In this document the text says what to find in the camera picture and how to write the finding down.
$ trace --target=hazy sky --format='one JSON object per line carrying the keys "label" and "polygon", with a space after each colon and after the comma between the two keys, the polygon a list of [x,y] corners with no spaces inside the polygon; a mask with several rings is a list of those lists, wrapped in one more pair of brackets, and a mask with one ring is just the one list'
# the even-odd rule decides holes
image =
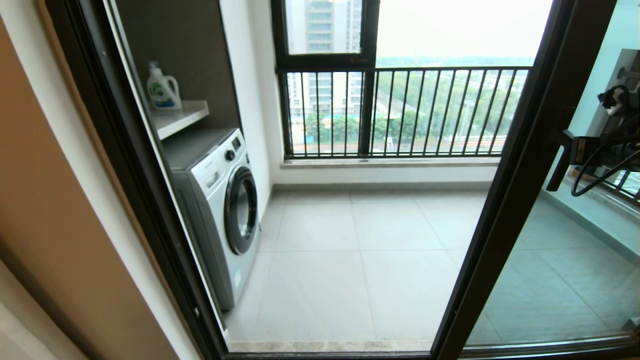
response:
{"label": "hazy sky", "polygon": [[535,57],[551,0],[381,0],[378,56]]}

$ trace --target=white shelf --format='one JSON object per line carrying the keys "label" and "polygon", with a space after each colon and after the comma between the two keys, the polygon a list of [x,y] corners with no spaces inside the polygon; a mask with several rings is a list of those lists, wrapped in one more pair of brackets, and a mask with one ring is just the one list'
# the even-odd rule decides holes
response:
{"label": "white shelf", "polygon": [[180,110],[157,110],[151,107],[151,121],[156,125],[160,140],[177,133],[209,114],[207,101],[187,100],[182,102]]}

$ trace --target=washing machine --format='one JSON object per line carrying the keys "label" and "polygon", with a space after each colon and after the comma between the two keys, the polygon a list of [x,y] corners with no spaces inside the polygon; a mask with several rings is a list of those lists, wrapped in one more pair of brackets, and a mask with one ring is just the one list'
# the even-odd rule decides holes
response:
{"label": "washing machine", "polygon": [[189,129],[163,141],[196,255],[222,310],[240,299],[260,236],[258,196],[238,129]]}

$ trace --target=door frame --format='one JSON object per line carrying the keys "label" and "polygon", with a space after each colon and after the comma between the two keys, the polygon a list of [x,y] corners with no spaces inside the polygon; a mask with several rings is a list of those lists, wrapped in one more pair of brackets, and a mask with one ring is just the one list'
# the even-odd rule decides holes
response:
{"label": "door frame", "polygon": [[[537,174],[535,169],[551,166],[558,145],[550,141],[549,134],[571,120],[573,111],[567,107],[575,108],[579,100],[615,0],[554,1],[548,28],[529,75],[532,80],[523,90],[523,103],[514,116],[496,180],[489,191],[432,352],[287,355],[228,351],[216,322],[215,299],[213,304],[209,302],[205,283],[189,251],[169,185],[154,152],[153,142],[159,143],[159,139],[157,135],[153,135],[154,139],[148,137],[136,105],[126,69],[131,64],[121,60],[118,40],[111,31],[109,18],[113,14],[108,13],[100,1],[45,0],[45,3],[93,125],[203,357],[258,360],[286,356],[302,360],[458,357],[542,187],[547,173]],[[593,41],[581,41],[585,38]],[[580,61],[568,61],[571,52],[573,59],[579,54]],[[557,357],[597,356],[605,344],[608,351],[615,351],[615,354],[637,352],[637,339],[635,342],[631,339],[616,341],[598,343],[597,348],[588,351],[578,347],[562,348]],[[524,347],[519,350],[501,348],[507,349],[503,354],[522,355]],[[497,347],[470,350],[471,356],[485,358],[488,355],[483,352],[485,350],[491,350],[491,354],[500,353]]]}

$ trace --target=tiled floor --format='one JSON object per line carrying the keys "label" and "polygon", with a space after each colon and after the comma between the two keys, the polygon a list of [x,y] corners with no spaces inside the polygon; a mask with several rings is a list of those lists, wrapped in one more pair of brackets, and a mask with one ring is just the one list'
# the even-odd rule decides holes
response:
{"label": "tiled floor", "polygon": [[[278,192],[232,350],[428,350],[486,192]],[[640,270],[539,200],[469,343],[616,332]]]}

